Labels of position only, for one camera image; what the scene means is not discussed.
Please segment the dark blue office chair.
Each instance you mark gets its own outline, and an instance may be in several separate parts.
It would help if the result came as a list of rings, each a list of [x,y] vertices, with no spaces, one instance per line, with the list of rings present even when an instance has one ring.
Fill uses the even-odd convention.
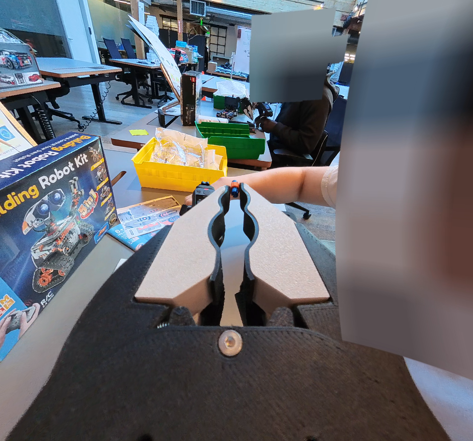
[[[105,46],[109,52],[109,56],[110,56],[110,60],[107,60],[108,63],[110,63],[111,60],[122,60],[122,57],[121,57],[121,54],[119,52],[119,49],[117,48],[116,44],[115,44],[115,41],[113,39],[109,39],[109,38],[103,38],[103,42],[105,43]],[[115,79],[117,81],[120,81],[120,82],[127,82],[131,75],[130,75],[130,71],[129,69],[126,68],[125,65],[122,65],[122,64],[114,64],[113,62],[110,64],[111,66],[115,66],[115,67],[120,67],[122,68],[122,72],[121,73],[116,73],[115,74]]]
[[[122,38],[121,43],[122,43],[122,46],[125,48],[128,59],[137,59],[137,55],[135,54],[135,52],[133,50],[133,47],[132,47],[132,44],[131,44],[130,40]],[[138,82],[138,90],[139,90],[140,86],[144,86],[145,88],[149,87],[149,85],[147,83],[147,74],[148,74],[148,72],[149,72],[149,70],[144,70],[144,69],[139,69],[138,70],[137,75],[136,75],[136,79],[137,79],[137,82]],[[129,79],[129,82],[130,82],[130,85],[132,87],[131,70],[130,70],[130,75],[131,75],[131,77]],[[122,104],[127,105],[127,106],[131,106],[131,104],[134,103],[132,89],[127,94],[123,93],[121,95],[123,96],[123,99],[121,100]],[[138,95],[139,95],[140,104],[145,105],[145,101],[147,101],[148,103],[152,103],[152,99],[151,99],[150,95],[141,94],[141,93],[139,93],[139,91],[138,91]]]

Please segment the person's white t-shirt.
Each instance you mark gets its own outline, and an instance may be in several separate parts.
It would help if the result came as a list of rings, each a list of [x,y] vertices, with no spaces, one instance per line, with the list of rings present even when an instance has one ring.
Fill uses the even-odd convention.
[[[453,440],[472,440],[470,172],[356,167],[336,205],[342,335],[404,356]]]

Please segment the poster board stand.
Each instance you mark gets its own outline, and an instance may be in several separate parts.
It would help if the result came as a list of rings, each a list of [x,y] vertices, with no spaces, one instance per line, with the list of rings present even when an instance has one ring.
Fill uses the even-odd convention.
[[[159,107],[156,111],[158,114],[159,125],[162,128],[167,128],[172,124],[178,117],[181,116],[181,106],[179,99],[173,99],[163,106]],[[166,117],[170,116],[171,119],[166,122]]]

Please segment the tilted white poster board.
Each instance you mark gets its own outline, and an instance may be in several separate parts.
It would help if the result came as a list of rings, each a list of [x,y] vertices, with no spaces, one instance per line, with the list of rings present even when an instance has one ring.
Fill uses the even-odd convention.
[[[173,56],[169,53],[158,36],[147,28],[144,24],[128,16],[132,24],[132,30],[152,49],[160,60],[160,67],[163,74],[172,88],[175,98],[181,100],[181,72]]]

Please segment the grey desk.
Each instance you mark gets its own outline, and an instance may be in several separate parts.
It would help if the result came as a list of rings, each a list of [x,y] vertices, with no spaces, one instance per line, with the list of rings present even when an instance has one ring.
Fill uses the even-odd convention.
[[[184,201],[186,193],[140,186],[132,163],[135,150],[110,144],[103,147],[110,178],[119,177],[113,186],[119,208],[168,195],[174,195],[180,203]],[[225,224],[221,252],[226,296],[221,324],[241,326],[234,294],[240,287],[244,246],[248,239],[243,233],[243,212],[238,202],[230,203]],[[47,381],[63,344],[86,305],[120,259],[131,255],[128,247],[105,235],[1,362],[1,440],[8,436]]]

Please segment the yellow plastic bin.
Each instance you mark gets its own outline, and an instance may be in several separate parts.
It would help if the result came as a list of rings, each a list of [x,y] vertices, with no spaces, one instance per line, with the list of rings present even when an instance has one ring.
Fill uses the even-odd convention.
[[[156,137],[152,137],[132,157],[142,187],[192,192],[202,181],[212,184],[227,175],[228,160],[224,146],[209,145],[209,149],[215,150],[217,155],[222,156],[219,169],[210,170],[152,162],[151,154],[156,143]]]

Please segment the green bin with paper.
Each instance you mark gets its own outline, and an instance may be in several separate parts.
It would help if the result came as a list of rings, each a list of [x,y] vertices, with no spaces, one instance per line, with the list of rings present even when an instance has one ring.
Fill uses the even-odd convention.
[[[225,107],[226,97],[249,98],[249,84],[230,79],[217,79],[217,90],[213,93],[213,104],[216,109]]]

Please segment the background standing desk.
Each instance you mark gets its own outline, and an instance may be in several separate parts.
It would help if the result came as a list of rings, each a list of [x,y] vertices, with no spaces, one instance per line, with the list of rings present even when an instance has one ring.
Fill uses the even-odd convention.
[[[45,80],[42,84],[1,89],[0,99],[6,109],[18,112],[19,119],[27,133],[36,142],[41,143],[55,138],[44,105],[48,101],[47,92],[60,86],[58,82]],[[34,112],[38,114],[40,128],[35,123],[32,113],[28,109],[29,106],[32,106]]]
[[[180,86],[179,86],[179,81],[181,78],[181,73],[175,64],[170,64],[171,65],[171,72],[169,73],[166,69],[166,65],[160,64],[158,65],[157,63],[151,63],[149,61],[145,60],[140,60],[140,59],[110,59],[110,62],[120,65],[120,66],[126,66],[130,68],[131,74],[132,74],[132,93],[133,93],[133,100],[134,103],[131,104],[132,106],[136,107],[145,107],[145,108],[150,108],[147,105],[142,105],[139,102],[139,95],[138,95],[138,82],[136,79],[136,75],[139,69],[144,69],[144,70],[151,70],[152,72],[157,71],[160,69],[166,78],[169,87],[172,89],[173,94],[175,96],[175,99],[172,100],[170,103],[167,104],[167,106],[164,107],[164,109],[168,109],[170,107],[173,107],[177,104],[180,103]]]
[[[43,77],[52,77],[69,88],[91,85],[98,118],[92,115],[83,116],[83,119],[114,125],[122,124],[121,121],[106,119],[98,86],[99,83],[114,80],[116,75],[122,72],[121,68],[62,57],[37,57],[36,60]]]

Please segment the green plastic bin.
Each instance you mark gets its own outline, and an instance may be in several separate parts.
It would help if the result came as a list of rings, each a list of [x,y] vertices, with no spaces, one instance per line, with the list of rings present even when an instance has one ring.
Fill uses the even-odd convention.
[[[223,146],[228,159],[256,160],[264,153],[266,140],[250,134],[246,123],[195,122],[198,137],[208,144]]]

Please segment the printed sticker sheet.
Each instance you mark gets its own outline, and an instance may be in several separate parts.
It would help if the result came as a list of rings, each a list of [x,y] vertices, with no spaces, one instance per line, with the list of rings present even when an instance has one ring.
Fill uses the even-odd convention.
[[[117,209],[127,238],[141,237],[171,225],[179,216],[181,205],[173,196],[166,196]]]

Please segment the printed display board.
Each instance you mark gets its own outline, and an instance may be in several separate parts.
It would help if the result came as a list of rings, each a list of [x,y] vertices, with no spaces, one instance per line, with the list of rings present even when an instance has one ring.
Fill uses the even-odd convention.
[[[17,153],[23,153],[34,146],[37,146],[34,139],[1,103],[0,159],[3,160]]]

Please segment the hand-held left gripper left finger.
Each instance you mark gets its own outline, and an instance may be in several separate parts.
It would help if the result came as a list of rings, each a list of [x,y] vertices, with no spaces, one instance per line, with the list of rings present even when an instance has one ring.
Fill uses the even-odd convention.
[[[135,293],[139,302],[186,307],[219,325],[224,303],[220,247],[228,186],[213,191],[172,225]]]

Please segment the toy car box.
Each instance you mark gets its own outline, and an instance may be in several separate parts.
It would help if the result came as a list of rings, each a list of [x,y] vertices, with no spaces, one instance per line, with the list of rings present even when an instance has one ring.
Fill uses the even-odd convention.
[[[0,29],[0,88],[43,83],[30,46],[9,31]]]

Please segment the blue booklet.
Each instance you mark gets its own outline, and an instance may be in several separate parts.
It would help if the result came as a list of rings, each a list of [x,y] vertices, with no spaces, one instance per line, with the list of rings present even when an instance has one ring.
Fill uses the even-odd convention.
[[[126,226],[122,223],[109,229],[107,234],[136,251],[164,227],[161,223],[139,223],[137,226]]]

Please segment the pile of clear plastic bags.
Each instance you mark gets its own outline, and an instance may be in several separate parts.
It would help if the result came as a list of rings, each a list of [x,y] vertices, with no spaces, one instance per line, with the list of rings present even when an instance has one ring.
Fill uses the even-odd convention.
[[[156,140],[151,162],[210,170],[218,170],[220,167],[222,156],[209,149],[207,138],[158,127]]]

